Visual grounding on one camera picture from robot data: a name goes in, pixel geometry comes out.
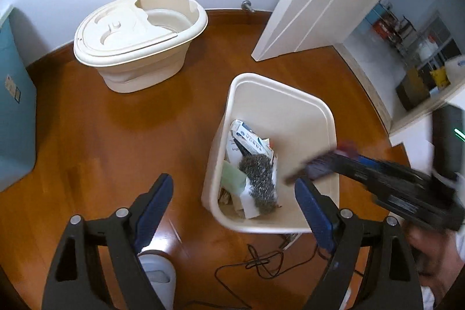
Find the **person's right hand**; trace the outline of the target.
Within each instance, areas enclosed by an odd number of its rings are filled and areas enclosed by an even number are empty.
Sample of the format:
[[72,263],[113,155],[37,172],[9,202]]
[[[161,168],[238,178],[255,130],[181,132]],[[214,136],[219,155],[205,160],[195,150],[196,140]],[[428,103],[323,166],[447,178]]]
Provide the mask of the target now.
[[419,274],[420,284],[431,289],[435,304],[441,303],[464,266],[457,250],[455,232],[426,230],[409,223],[406,237],[411,247],[425,255],[424,267]]

